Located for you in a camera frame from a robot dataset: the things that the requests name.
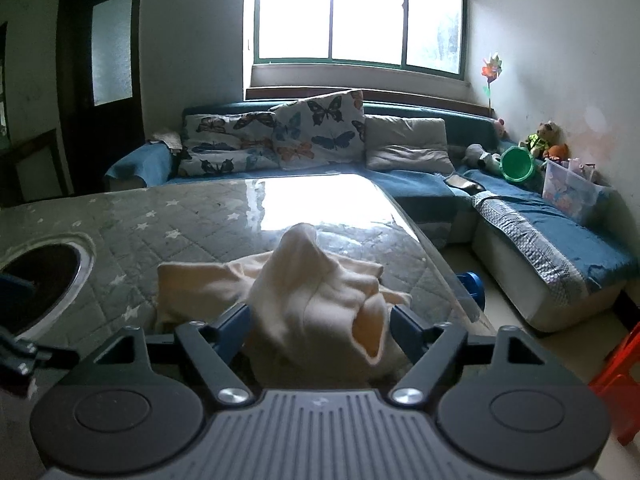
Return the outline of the cream knit garment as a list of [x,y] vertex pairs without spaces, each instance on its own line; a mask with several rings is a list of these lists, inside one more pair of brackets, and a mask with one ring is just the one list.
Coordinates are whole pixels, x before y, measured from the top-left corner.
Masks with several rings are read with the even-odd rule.
[[326,252],[306,223],[271,252],[226,263],[163,262],[157,268],[158,327],[212,322],[250,308],[243,351],[264,388],[367,388],[396,377],[408,360],[390,334],[406,292],[385,287],[382,264]]

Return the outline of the orange plush toy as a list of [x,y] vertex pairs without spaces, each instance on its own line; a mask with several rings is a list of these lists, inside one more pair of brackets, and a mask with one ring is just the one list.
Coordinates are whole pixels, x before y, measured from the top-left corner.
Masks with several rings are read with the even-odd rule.
[[552,162],[564,162],[570,158],[570,150],[566,143],[551,145],[544,151],[544,159],[552,160]]

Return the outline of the clear plastic storage box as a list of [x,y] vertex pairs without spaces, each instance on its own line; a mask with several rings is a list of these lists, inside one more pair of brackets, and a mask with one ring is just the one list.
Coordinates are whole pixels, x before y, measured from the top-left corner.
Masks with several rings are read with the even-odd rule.
[[582,226],[595,226],[605,215],[614,188],[583,178],[548,160],[542,198]]

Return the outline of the grey plush toy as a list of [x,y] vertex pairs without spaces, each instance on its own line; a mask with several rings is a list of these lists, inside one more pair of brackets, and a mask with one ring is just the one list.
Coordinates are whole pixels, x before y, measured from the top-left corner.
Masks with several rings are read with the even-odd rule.
[[501,177],[501,156],[489,153],[480,144],[470,144],[466,149],[463,162],[469,168],[480,169],[494,176]]

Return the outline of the red plastic stool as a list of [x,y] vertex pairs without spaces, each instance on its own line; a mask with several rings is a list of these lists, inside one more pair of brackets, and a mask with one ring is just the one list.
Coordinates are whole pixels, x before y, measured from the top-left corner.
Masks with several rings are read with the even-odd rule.
[[605,366],[589,383],[608,407],[614,434],[623,446],[639,432],[639,383],[631,375],[638,364],[639,325],[636,325],[608,355]]

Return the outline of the long butterfly print pillow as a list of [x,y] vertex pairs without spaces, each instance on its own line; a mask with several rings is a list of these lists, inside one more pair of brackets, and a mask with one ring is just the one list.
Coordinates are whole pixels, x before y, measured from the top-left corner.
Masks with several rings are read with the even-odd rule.
[[279,169],[272,144],[275,126],[270,112],[186,115],[178,175],[221,177]]

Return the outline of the blue corner sofa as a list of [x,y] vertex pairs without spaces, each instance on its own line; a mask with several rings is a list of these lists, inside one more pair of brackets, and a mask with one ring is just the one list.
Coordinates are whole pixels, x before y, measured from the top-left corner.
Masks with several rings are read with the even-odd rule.
[[639,276],[639,261],[612,234],[582,226],[536,192],[469,168],[463,162],[470,144],[498,151],[495,123],[487,118],[418,110],[363,100],[364,116],[442,118],[446,124],[452,174],[485,188],[470,195],[450,188],[442,174],[411,170],[375,171],[362,164],[335,164],[299,170],[256,170],[221,177],[181,177],[183,123],[186,115],[239,115],[270,112],[288,103],[245,101],[193,107],[182,115],[179,132],[145,142],[115,162],[107,177],[139,180],[146,186],[224,178],[301,177],[305,174],[356,174],[390,194],[437,247],[470,242],[477,257],[511,300],[524,321],[541,333],[555,333],[607,308],[630,306],[628,285]]

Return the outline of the green framed window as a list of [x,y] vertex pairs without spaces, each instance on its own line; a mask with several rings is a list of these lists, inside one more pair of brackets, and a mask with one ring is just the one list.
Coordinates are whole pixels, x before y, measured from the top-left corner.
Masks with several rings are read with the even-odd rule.
[[460,79],[466,0],[255,0],[259,64],[352,64]]

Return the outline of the yellow green plush toy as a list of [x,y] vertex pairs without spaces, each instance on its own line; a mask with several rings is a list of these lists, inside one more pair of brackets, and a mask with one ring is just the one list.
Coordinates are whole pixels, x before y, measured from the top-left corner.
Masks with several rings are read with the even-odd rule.
[[560,127],[555,122],[541,122],[534,133],[518,142],[518,146],[526,148],[534,159],[542,159],[544,152],[555,144],[559,136]]

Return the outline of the dark wooden door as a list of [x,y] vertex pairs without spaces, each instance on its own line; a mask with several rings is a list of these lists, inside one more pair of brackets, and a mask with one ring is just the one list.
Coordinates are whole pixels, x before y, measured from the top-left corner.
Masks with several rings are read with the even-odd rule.
[[144,143],[140,0],[58,0],[56,90],[70,184],[107,189],[107,170]]

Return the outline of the green plastic bucket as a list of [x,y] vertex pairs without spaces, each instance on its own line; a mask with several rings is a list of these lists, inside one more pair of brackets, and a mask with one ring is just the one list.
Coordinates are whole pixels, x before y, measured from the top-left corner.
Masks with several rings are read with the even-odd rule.
[[500,170],[503,177],[515,184],[528,180],[536,169],[532,154],[520,146],[511,146],[501,154]]

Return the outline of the dark phone on sofa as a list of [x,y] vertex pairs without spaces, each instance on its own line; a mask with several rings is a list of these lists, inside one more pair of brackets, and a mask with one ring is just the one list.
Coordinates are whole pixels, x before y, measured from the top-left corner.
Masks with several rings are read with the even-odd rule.
[[475,181],[462,177],[460,176],[460,174],[450,174],[449,177],[446,177],[445,183],[450,188],[457,188],[458,190],[461,190],[470,195],[475,195],[477,193],[481,193],[485,191],[485,188],[483,185],[480,185]]

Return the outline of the colourful pinwheel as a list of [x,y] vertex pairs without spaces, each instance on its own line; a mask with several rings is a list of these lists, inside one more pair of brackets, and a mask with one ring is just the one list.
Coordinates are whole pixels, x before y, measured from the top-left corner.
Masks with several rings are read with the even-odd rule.
[[487,98],[488,108],[491,110],[491,85],[500,77],[502,73],[502,58],[495,53],[488,58],[484,58],[483,66],[480,73],[486,80],[484,87],[485,96]]

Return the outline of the square butterfly print pillow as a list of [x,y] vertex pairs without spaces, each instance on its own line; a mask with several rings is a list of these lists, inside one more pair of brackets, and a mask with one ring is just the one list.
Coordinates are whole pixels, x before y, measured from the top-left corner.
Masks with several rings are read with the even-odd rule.
[[271,111],[276,122],[272,143],[282,169],[363,163],[366,116],[361,90],[302,99]]

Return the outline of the plain beige pillow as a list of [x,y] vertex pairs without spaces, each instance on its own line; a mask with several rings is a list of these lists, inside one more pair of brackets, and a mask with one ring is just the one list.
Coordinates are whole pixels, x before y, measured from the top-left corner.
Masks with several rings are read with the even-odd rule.
[[368,169],[411,170],[443,176],[454,172],[442,118],[368,115],[364,125]]

